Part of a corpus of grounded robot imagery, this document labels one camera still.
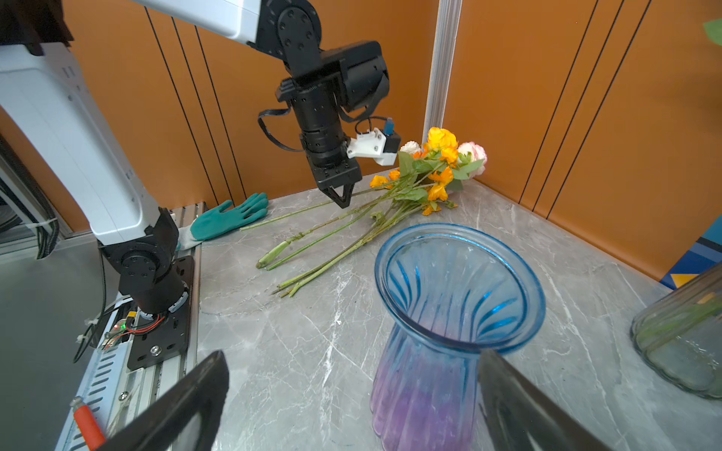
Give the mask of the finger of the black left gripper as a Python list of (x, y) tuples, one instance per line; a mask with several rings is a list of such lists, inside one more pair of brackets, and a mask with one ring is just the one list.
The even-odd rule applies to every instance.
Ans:
[(337, 206), (346, 209), (350, 206), (353, 197), (353, 188), (355, 188), (355, 184), (349, 183), (342, 186), (341, 193), (338, 192), (338, 187), (326, 187), (323, 189), (323, 193)]

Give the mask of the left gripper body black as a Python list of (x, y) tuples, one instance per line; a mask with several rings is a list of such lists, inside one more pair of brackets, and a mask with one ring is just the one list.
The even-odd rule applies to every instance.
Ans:
[(309, 161), (309, 164), (317, 187), (325, 193), (347, 195), (362, 179), (362, 172), (356, 159), (346, 158), (340, 163), (326, 167), (316, 165), (312, 161)]

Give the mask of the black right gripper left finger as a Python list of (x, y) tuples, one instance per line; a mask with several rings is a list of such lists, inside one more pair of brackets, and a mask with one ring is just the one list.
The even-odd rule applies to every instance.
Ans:
[(228, 391), (225, 354), (214, 351), (101, 449), (210, 450)]

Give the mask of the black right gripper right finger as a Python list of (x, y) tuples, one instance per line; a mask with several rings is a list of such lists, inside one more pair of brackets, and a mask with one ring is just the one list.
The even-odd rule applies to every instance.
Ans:
[(607, 450), (493, 350), (479, 356), (479, 409), (496, 450)]

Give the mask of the blue purple glass vase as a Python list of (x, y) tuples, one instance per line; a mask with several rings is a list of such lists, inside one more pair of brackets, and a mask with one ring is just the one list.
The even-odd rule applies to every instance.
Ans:
[(545, 320), (545, 294), (509, 246), (463, 225), (388, 239), (374, 276), (394, 325), (373, 381), (372, 428), (387, 450), (468, 450), (482, 351), (511, 353)]

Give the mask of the clear glass vase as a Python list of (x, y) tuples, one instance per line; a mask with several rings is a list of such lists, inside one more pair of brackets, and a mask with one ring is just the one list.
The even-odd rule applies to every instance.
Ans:
[(695, 276), (635, 316), (630, 328), (642, 361), (700, 398), (721, 398), (721, 265)]

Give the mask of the yellow orange poppy stem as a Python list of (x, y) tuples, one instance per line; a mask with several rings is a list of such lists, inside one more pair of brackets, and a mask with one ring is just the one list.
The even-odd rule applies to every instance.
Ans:
[[(407, 193), (411, 193), (412, 191), (415, 191), (418, 189), (423, 189), (424, 187), (432, 186), (432, 182), (422, 183), (421, 181), (422, 181), (421, 176), (415, 176), (415, 180), (412, 180), (411, 182), (403, 182), (402, 176), (399, 176), (398, 178), (396, 178), (396, 180), (391, 180), (385, 176), (375, 175), (372, 180), (372, 187), (370, 187), (370, 189), (366, 189), (361, 192), (354, 193), (353, 197), (358, 197), (359, 195), (366, 195), (369, 193), (380, 193), (380, 198), (382, 200), (389, 197), (390, 195), (392, 195), (396, 199), (400, 200), (400, 197), (402, 197), (403, 195), (406, 195)], [(325, 207), (330, 204), (332, 204), (331, 200), (323, 201), (321, 203), (317, 203), (316, 205), (311, 205), (311, 206), (297, 209), (295, 212), (288, 212), (288, 213), (285, 213), (282, 215), (272, 216), (270, 219), (261, 218), (261, 220), (256, 221), (251, 225), (244, 225), (243, 227), (240, 227), (238, 229), (238, 231), (255, 229), (256, 227), (263, 227), (265, 225), (269, 225), (274, 222), (282, 221), (282, 220), (291, 218), (293, 216), (297, 216), (298, 214), (310, 212), (311, 210)]]

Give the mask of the teal green object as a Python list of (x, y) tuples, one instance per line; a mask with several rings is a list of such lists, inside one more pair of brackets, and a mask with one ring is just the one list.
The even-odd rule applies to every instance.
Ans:
[(253, 194), (240, 206), (231, 200), (201, 214), (192, 225), (179, 229), (177, 251), (192, 249), (202, 242), (216, 239), (229, 232), (252, 225), (265, 218), (269, 199), (266, 193)]

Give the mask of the aluminium rail base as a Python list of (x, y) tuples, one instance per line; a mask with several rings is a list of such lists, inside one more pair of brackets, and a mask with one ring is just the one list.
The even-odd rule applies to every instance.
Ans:
[(111, 332), (120, 321), (132, 329), (150, 323), (136, 313), (133, 300), (118, 294), (91, 349), (77, 396), (109, 439), (142, 415), (197, 365), (201, 248), (177, 254), (178, 273), (190, 289), (184, 305), (148, 334)]

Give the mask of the red handled tool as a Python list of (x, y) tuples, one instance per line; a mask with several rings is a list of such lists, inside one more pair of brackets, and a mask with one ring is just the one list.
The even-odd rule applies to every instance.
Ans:
[(90, 407), (81, 397), (74, 397), (71, 401), (71, 409), (74, 421), (88, 449), (90, 451), (99, 450), (105, 444), (106, 438)]

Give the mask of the aluminium corner post left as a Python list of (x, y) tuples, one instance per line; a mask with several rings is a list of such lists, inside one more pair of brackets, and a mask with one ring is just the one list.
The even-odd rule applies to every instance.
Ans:
[(463, 4), (463, 0), (441, 0), (438, 5), (423, 139), (432, 127), (443, 126)]

